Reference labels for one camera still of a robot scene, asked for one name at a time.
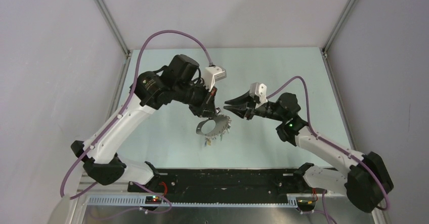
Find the large metal keyring plate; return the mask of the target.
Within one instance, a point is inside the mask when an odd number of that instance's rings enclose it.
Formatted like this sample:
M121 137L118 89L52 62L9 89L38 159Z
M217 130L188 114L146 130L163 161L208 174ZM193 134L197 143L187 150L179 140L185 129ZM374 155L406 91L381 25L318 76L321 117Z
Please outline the large metal keyring plate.
M204 131L204 126L210 122L213 122L213 128L210 131ZM204 143L206 139L210 139L211 143L215 140L222 141L223 136L228 133L231 128L231 122L232 120L229 116L225 114L219 114L218 117L214 119L201 121L196 127L196 133L200 136L204 136Z

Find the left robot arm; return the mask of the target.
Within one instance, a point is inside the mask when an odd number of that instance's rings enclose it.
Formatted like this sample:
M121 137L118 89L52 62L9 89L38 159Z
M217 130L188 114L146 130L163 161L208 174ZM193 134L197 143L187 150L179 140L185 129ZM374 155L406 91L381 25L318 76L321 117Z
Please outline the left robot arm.
M197 117L217 117L215 82L224 78L226 71L220 66L201 70L192 58L175 55L169 65L141 73L124 105L94 136L84 142L75 141L71 149L96 183L106 186L116 181L137 182L146 191L154 192L160 185L155 167L149 162L122 158L118 149L137 126L172 101L188 105Z

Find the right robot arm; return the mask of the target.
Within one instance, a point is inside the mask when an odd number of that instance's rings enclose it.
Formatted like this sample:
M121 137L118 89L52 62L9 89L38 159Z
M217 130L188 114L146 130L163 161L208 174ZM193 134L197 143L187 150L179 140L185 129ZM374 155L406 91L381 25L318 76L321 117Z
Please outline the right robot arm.
M277 101L270 102L246 92L227 100L224 109L246 120L258 116L280 121L276 132L281 141L307 150L335 168L322 170L313 164L303 165L293 182L299 192L311 188L330 190L347 196L359 210L370 213L381 209L379 204L394 187L380 155L344 148L315 132L299 116L301 107L295 94L283 93Z

